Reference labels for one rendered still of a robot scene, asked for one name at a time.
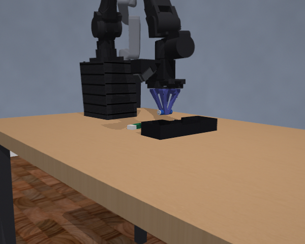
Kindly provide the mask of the white and green eraser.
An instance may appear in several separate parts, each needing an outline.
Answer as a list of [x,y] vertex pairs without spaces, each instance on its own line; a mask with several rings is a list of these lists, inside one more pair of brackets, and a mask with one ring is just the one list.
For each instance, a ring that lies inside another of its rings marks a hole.
[[140,128],[141,128],[141,123],[127,125],[127,129],[129,129],[129,130],[135,130],[135,129],[140,129]]

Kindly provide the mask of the blue aa battery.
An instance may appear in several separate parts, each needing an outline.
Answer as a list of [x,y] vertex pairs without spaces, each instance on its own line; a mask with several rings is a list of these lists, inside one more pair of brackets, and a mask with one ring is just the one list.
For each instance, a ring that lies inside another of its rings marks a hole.
[[[164,110],[158,110],[158,111],[157,111],[157,114],[158,114],[158,115],[165,115]],[[170,111],[169,114],[172,114],[172,109],[171,109],[171,111]]]

